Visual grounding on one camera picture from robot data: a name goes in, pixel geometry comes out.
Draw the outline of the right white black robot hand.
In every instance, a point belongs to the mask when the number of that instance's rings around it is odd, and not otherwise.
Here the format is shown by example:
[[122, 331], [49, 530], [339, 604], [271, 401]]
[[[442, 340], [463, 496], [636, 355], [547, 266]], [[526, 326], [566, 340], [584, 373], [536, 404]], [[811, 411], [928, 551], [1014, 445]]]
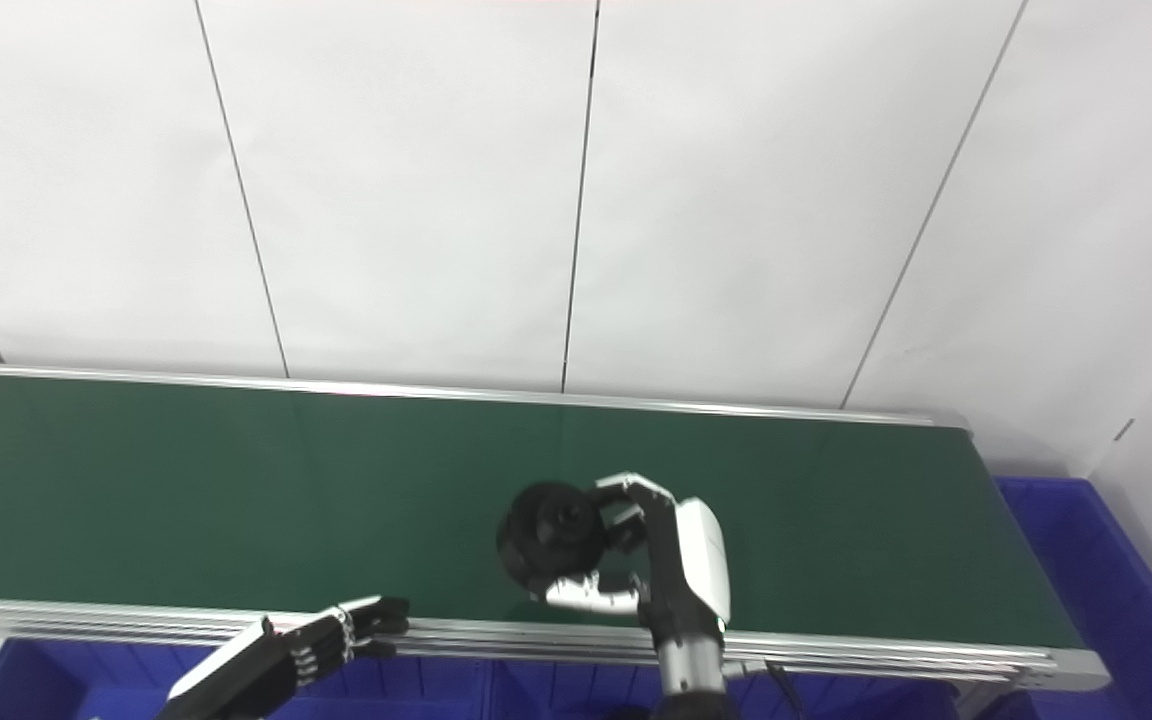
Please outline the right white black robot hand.
[[[559, 544], [558, 559], [535, 564], [525, 588], [562, 609], [634, 615], [655, 643], [708, 635], [722, 641], [732, 619], [730, 573], [717, 514], [698, 497], [680, 498], [641, 473], [622, 471], [590, 488], [564, 487], [593, 520], [598, 548], [588, 539]], [[602, 579], [602, 553], [644, 547], [646, 578]]]

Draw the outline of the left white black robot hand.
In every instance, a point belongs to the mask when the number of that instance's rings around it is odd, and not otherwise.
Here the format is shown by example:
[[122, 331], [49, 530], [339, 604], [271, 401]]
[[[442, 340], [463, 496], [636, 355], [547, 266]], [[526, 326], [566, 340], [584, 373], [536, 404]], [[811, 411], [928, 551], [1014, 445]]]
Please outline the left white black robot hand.
[[389, 635], [410, 629], [407, 598], [376, 594], [329, 606], [280, 632], [262, 616], [170, 688], [160, 719], [268, 719], [301, 689], [358, 657], [391, 659]]

